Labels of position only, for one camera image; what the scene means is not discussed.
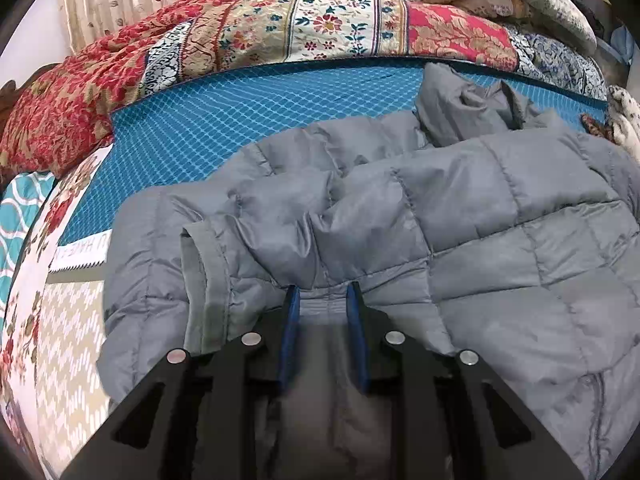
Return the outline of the white knitted blanket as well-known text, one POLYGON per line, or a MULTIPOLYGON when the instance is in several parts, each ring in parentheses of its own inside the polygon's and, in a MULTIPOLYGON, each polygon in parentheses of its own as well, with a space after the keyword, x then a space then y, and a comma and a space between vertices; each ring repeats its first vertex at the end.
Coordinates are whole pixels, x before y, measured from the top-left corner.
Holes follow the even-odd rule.
POLYGON ((608 110, 604 122, 589 114, 581 114, 580 122, 586 133, 620 146, 640 164, 640 108, 626 89, 615 84, 608 86, 608 110))

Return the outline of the grey quilted down jacket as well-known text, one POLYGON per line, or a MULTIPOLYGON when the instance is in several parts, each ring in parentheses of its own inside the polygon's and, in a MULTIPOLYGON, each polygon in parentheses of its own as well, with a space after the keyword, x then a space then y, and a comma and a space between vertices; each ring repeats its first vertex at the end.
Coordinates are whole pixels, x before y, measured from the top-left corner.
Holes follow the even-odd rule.
POLYGON ((171 349, 220 349, 300 290, 298 370, 261 424, 275 479, 384 479, 385 404, 355 387, 345 299, 427 349, 477 352, 586 479, 639 425, 639 166, 428 64, 414 110, 286 130, 200 182, 131 196, 96 363, 113 403, 171 349))

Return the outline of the teal white lattice pillow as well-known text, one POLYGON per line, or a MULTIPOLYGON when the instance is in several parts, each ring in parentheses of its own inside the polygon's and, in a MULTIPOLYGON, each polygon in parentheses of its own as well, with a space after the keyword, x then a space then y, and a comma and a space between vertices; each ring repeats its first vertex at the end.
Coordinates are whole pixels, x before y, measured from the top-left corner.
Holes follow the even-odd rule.
POLYGON ((0 210, 1 311, 6 308, 26 235, 52 191, 52 172, 23 172, 2 194, 0 210))

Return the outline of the blue mesh bed mat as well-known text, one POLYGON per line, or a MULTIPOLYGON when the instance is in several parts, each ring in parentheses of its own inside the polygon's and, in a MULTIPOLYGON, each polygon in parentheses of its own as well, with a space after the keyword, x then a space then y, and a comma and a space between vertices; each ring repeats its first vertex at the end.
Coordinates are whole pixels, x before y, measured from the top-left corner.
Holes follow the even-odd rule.
POLYGON ((144 188, 203 180, 243 145, 312 122, 410 110, 420 58, 265 65, 157 92, 112 116, 114 142, 70 217, 67 245, 108 230, 144 188))

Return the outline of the red floral patchwork quilt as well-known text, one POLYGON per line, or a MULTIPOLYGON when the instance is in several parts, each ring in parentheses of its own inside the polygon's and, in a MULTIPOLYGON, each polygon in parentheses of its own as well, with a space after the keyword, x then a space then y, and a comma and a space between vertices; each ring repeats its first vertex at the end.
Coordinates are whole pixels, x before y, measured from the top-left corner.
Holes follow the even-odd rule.
POLYGON ((111 139, 114 110, 209 73, 420 55, 521 72, 598 96, 593 55, 527 23, 411 0, 177 0, 40 76, 1 131, 1 177, 62 176, 111 139))

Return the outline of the carved wooden headboard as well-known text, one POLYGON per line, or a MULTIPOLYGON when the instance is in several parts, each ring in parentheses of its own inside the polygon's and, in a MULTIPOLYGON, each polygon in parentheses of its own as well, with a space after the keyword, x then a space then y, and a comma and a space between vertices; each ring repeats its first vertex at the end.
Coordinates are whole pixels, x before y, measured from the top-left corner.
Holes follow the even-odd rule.
POLYGON ((17 87, 14 80, 9 80, 0 90, 0 131, 4 130, 6 123, 20 96, 43 74, 53 70, 58 63, 43 65, 30 76, 21 87, 17 87))

